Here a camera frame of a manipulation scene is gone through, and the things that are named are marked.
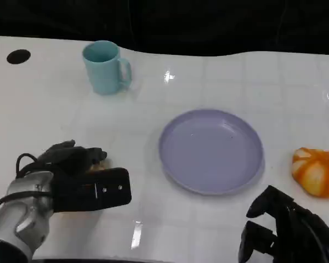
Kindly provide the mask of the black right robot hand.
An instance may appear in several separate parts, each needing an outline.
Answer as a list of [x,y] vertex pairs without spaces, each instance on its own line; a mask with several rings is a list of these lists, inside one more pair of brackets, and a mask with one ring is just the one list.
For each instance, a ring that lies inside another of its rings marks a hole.
[[272,256],[274,262],[329,262],[329,227],[318,215],[271,185],[253,201],[246,216],[265,213],[275,219],[276,231],[247,221],[239,262],[247,262],[254,251]]

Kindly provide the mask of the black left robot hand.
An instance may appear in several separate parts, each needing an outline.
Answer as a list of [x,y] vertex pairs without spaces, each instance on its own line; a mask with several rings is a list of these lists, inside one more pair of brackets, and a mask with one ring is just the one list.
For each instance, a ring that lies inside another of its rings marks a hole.
[[131,202],[128,170],[103,168],[106,158],[101,148],[76,146],[74,140],[55,144],[37,158],[53,173],[55,213],[97,211]]

